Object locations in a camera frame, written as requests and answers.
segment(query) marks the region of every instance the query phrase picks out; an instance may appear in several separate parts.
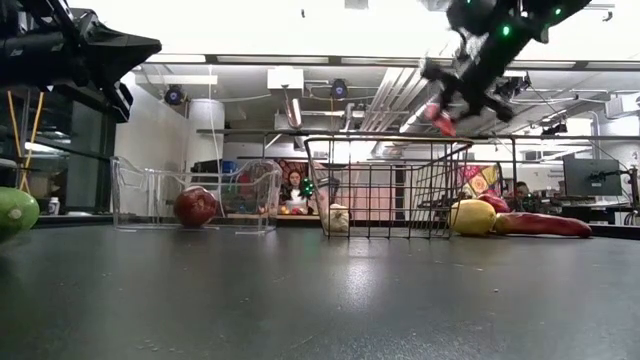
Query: ceiling duct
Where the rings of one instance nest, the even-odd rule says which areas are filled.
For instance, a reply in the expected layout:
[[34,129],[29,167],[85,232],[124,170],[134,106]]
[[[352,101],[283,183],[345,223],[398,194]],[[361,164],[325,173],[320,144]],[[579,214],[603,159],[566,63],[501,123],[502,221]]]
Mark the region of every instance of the ceiling duct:
[[362,131],[382,132],[404,117],[407,106],[424,89],[427,81],[414,68],[389,68],[365,113]]

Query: man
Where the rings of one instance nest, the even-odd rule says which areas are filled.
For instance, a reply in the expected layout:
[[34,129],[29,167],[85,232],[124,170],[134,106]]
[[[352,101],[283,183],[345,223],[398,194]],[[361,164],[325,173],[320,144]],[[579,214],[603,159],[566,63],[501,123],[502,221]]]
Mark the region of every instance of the man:
[[516,183],[516,191],[512,209],[516,211],[526,211],[532,213],[541,212],[540,199],[531,193],[529,186],[524,181],[518,181]]
[[522,199],[529,195],[531,192],[529,191],[529,187],[527,183],[524,181],[518,181],[516,183],[516,193],[514,194],[518,199]]

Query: woman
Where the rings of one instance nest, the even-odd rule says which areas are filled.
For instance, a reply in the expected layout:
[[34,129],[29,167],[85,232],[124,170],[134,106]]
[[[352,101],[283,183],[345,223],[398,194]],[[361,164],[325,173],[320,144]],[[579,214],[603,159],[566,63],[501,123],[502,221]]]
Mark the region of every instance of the woman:
[[291,170],[287,183],[282,185],[280,191],[280,202],[291,200],[295,202],[303,202],[305,199],[300,196],[300,181],[302,181],[302,175],[298,170]]

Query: red sweet potato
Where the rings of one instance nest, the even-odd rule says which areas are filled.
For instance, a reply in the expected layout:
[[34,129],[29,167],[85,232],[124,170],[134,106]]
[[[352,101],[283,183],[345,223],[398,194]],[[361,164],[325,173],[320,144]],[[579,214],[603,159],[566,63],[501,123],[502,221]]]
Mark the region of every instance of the red sweet potato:
[[589,225],[578,219],[531,213],[498,214],[493,230],[500,235],[591,236]]
[[491,206],[493,206],[493,209],[498,214],[511,212],[511,209],[509,208],[509,205],[507,205],[507,202],[495,195],[482,194],[478,196],[478,200],[489,203]]

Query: red apple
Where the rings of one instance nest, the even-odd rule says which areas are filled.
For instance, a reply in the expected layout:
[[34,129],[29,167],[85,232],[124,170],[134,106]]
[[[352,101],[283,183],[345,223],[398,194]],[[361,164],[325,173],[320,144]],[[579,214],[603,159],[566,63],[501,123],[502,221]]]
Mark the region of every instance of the red apple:
[[184,190],[173,204],[173,213],[182,226],[197,228],[211,221],[218,211],[218,201],[201,186]]

